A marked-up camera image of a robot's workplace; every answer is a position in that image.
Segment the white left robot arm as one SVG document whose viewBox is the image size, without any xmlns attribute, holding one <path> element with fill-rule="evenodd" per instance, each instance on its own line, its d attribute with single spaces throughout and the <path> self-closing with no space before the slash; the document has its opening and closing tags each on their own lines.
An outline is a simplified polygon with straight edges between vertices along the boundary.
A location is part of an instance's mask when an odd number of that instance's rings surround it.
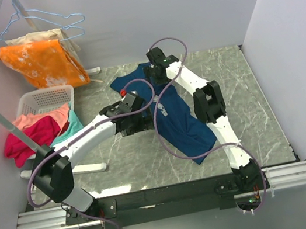
<svg viewBox="0 0 306 229">
<path fill-rule="evenodd" d="M 75 184 L 73 168 L 100 143 L 119 133 L 130 135 L 152 127 L 150 103 L 135 92 L 128 92 L 120 101 L 104 107 L 76 135 L 56 147 L 37 149 L 29 179 L 51 201 L 66 204 L 81 219 L 93 221 L 103 216 L 98 200 Z"/>
</svg>

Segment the blue t-shirt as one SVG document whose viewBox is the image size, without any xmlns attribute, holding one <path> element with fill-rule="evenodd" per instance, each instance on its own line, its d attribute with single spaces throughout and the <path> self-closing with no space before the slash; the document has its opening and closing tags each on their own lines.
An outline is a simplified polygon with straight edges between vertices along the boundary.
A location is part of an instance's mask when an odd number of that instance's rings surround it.
<svg viewBox="0 0 306 229">
<path fill-rule="evenodd" d="M 157 100 L 164 85 L 152 83 L 155 96 L 152 96 L 152 90 L 145 82 L 133 82 L 126 87 L 126 84 L 132 80 L 145 79 L 143 69 L 149 65 L 150 63 L 140 63 L 133 72 L 116 78 L 110 84 L 111 89 L 118 93 L 122 89 L 136 91 L 146 102 L 153 99 L 150 110 L 153 112 L 157 108 L 158 133 L 187 157 L 196 158 L 211 150 L 217 138 L 204 123 L 191 115 L 189 106 L 179 96 L 174 86 L 170 86 L 165 91 L 159 103 Z"/>
</svg>

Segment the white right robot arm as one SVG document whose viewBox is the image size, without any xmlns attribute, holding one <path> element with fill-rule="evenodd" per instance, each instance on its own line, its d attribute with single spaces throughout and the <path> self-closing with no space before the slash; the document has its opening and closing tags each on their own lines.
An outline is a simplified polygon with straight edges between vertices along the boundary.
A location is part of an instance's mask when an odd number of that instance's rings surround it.
<svg viewBox="0 0 306 229">
<path fill-rule="evenodd" d="M 260 165 L 243 148 L 228 120 L 219 83 L 201 78 L 174 55 L 166 56 L 160 48 L 151 48 L 146 56 L 151 63 L 144 72 L 148 79 L 160 85 L 176 82 L 193 96 L 195 115 L 214 133 L 224 149 L 236 177 L 237 189 L 245 193 L 266 189 L 265 175 Z"/>
</svg>

